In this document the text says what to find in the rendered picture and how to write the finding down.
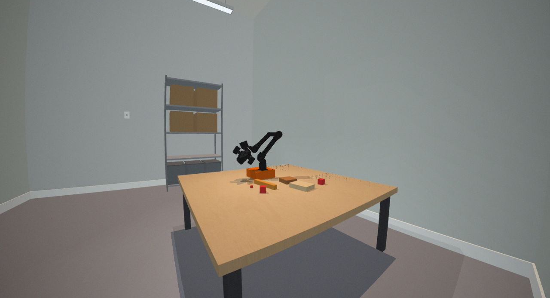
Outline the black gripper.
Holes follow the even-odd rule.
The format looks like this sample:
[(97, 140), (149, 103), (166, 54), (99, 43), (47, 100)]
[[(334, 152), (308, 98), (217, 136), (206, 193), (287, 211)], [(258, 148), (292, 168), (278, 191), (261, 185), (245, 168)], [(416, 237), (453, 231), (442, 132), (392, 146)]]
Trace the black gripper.
[(232, 151), (233, 153), (235, 154), (239, 154), (239, 158), (242, 159), (242, 160), (246, 160), (248, 159), (249, 161), (247, 163), (249, 163), (250, 165), (255, 161), (255, 158), (254, 157), (249, 157), (249, 154), (250, 152), (248, 150), (244, 150), (244, 151), (239, 151), (240, 148), (238, 146), (235, 147), (234, 151)]

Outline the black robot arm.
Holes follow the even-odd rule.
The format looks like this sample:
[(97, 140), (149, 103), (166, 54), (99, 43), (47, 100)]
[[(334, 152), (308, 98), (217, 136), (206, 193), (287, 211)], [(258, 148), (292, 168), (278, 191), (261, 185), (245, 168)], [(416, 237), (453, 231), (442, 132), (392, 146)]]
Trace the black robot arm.
[[(259, 143), (255, 144), (254, 146), (249, 146), (247, 141), (243, 141), (240, 144), (241, 146), (241, 149), (243, 150), (248, 150), (250, 152), (253, 152), (253, 153), (256, 153), (258, 151), (258, 149), (260, 148), (261, 145), (263, 145), (263, 143), (265, 141), (267, 141), (267, 139), (269, 137), (273, 137), (272, 140), (270, 141), (269, 145), (267, 145), (267, 147), (264, 149), (263, 152), (260, 152), (258, 155), (257, 155), (257, 159), (259, 161), (259, 170), (261, 171), (264, 171), (264, 170), (267, 170), (266, 169), (266, 159), (265, 156), (267, 155), (267, 153), (269, 152), (269, 150), (271, 149), (271, 147), (274, 145), (274, 143), (282, 137), (282, 132), (281, 131), (277, 131), (277, 132), (268, 132), (262, 139), (261, 141), (259, 141)], [(249, 149), (248, 149), (249, 148)], [(249, 157), (251, 157), (251, 152), (249, 154)], [(238, 161), (238, 163), (240, 163), (241, 165), (245, 162), (244, 160), (240, 159), (239, 157), (236, 158), (236, 161)]]

